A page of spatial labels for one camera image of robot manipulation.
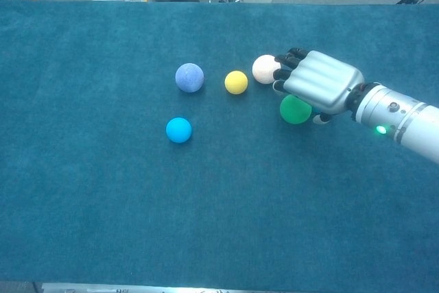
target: white ball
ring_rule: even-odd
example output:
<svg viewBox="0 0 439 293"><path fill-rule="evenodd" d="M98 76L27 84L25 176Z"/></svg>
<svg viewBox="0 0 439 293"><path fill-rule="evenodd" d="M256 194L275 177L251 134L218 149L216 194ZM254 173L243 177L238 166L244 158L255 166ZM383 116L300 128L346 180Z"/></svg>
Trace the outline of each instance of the white ball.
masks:
<svg viewBox="0 0 439 293"><path fill-rule="evenodd" d="M253 77L261 84L271 84L274 81L273 73L280 68L281 64L274 60L274 56L262 55L253 63Z"/></svg>

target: table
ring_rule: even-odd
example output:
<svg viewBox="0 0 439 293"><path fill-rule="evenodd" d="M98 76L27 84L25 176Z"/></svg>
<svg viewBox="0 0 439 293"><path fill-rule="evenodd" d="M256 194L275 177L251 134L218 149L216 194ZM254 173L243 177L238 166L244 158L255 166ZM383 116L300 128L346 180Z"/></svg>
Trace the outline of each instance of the table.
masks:
<svg viewBox="0 0 439 293"><path fill-rule="evenodd" d="M438 105L439 6L0 1L0 280L437 292L439 167L279 115L290 47ZM206 82L185 94L183 63ZM249 77L230 95L224 77ZM171 143L172 118L193 125Z"/></svg>

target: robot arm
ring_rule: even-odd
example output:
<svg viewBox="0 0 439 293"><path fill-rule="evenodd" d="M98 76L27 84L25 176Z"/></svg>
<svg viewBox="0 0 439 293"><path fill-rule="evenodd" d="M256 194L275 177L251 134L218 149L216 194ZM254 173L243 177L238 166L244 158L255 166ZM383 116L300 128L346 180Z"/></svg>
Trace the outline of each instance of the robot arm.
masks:
<svg viewBox="0 0 439 293"><path fill-rule="evenodd" d="M274 90L319 108L314 122L325 124L351 111L357 123L439 164L439 108L380 83L365 83L358 69L318 51L290 49L275 61L288 69L273 73Z"/></svg>

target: light blue ball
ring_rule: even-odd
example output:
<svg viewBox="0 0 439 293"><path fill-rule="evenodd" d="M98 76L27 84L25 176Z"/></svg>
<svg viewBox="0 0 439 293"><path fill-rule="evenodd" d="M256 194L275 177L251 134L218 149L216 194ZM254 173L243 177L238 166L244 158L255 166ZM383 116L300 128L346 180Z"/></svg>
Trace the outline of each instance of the light blue ball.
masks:
<svg viewBox="0 0 439 293"><path fill-rule="evenodd" d="M192 135L192 126L185 118L173 118L166 125L166 135L172 142L184 143Z"/></svg>
<svg viewBox="0 0 439 293"><path fill-rule="evenodd" d="M204 83L203 70L198 65L186 63L176 72L176 84L179 89L187 93L194 93L201 89Z"/></svg>

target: green led light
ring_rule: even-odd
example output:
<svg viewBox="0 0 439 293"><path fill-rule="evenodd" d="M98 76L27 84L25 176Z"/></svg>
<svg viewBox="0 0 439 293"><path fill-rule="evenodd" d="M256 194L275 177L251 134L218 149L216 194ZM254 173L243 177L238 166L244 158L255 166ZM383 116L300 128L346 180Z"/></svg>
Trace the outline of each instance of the green led light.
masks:
<svg viewBox="0 0 439 293"><path fill-rule="evenodd" d="M384 126L377 126L377 132L379 134L385 134L385 133L387 133L387 130L385 129Z"/></svg>

